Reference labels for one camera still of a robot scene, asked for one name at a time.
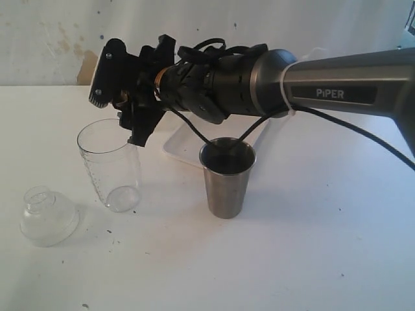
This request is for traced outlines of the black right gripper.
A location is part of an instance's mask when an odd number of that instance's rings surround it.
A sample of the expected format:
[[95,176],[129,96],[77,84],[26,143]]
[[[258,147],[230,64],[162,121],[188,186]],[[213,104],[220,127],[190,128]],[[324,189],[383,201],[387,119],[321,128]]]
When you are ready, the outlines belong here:
[[165,114],[154,95],[154,81],[162,69],[174,64],[175,45],[174,38],[163,34],[156,47],[145,45],[135,56],[120,39],[110,40],[110,52],[119,65],[117,86],[127,97],[124,104],[114,99],[113,106],[121,111],[121,127],[131,131],[130,144],[144,147]]

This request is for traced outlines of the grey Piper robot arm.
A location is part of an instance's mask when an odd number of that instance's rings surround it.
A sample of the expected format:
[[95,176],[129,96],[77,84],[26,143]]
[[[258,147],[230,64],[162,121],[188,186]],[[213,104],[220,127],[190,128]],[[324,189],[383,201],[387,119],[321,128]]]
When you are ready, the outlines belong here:
[[395,49],[299,62],[265,44],[227,48],[212,39],[131,55],[119,39],[103,52],[111,67],[111,103],[132,142],[143,146],[167,110],[190,111],[220,124],[230,115],[264,116],[304,106],[391,118],[414,146],[414,49]]

